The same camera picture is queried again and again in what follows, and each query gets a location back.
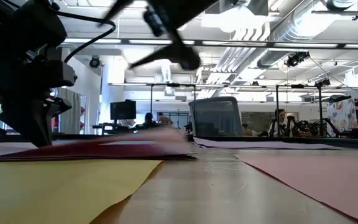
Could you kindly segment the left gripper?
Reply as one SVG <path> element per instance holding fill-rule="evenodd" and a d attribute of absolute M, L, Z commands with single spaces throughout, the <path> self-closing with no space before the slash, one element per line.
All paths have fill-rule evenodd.
<path fill-rule="evenodd" d="M 45 46 L 31 57 L 0 49 L 0 121 L 37 147 L 52 144 L 52 117 L 72 108 L 63 98 L 53 97 L 51 104 L 43 100 L 50 89 L 73 86 L 77 80 L 71 66 L 50 55 L 54 51 L 55 47 Z M 26 100 L 13 101 L 16 98 Z"/>

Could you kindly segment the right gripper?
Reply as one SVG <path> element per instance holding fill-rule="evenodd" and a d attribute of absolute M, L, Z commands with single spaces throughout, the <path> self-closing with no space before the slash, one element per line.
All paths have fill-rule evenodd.
<path fill-rule="evenodd" d="M 156 37 L 168 34 L 172 43 L 156 52 L 132 63 L 128 69 L 139 67 L 156 60 L 167 59 L 179 63 L 184 70 L 196 70 L 201 63 L 196 51 L 183 43 L 177 29 L 211 7 L 218 0 L 147 0 L 148 6 L 143 14 L 144 21 Z M 114 16 L 133 0 L 117 0 L 105 13 L 99 27 L 110 22 Z"/>

